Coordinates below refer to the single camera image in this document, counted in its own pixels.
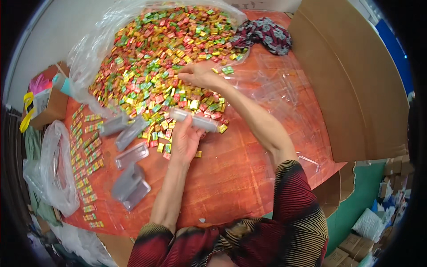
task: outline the red patterned shirt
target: red patterned shirt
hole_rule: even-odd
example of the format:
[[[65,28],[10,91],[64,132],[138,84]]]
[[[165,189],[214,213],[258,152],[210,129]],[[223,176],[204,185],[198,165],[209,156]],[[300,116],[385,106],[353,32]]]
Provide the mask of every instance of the red patterned shirt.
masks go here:
[[[203,266],[224,252],[239,267],[320,267],[328,245],[325,215],[301,165],[281,163],[276,172],[272,220],[248,217],[209,228],[190,227],[174,239],[164,226],[144,225],[128,266]]]

